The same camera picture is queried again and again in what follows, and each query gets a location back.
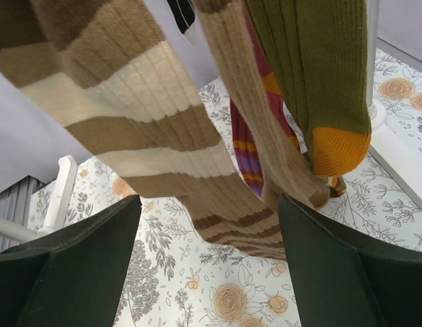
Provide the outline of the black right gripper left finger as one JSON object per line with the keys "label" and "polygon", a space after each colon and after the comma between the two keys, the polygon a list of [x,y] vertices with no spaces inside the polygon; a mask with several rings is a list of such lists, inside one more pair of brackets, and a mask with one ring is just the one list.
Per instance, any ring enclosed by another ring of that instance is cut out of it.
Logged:
{"label": "black right gripper left finger", "polygon": [[0,253],[0,326],[112,326],[141,208],[128,196]]}

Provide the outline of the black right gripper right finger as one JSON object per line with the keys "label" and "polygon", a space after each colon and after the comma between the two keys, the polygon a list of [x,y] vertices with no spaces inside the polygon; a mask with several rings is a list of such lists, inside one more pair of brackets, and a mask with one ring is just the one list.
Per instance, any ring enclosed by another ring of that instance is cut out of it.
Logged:
{"label": "black right gripper right finger", "polygon": [[301,325],[422,326],[422,253],[282,195],[278,217]]}

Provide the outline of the brown cream striped sock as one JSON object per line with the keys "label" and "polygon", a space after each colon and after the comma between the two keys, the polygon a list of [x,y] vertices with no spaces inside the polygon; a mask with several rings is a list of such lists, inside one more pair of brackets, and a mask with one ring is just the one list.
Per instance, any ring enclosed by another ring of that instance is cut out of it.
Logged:
{"label": "brown cream striped sock", "polygon": [[286,258],[143,1],[0,1],[0,73],[138,195],[178,199],[208,243]]}

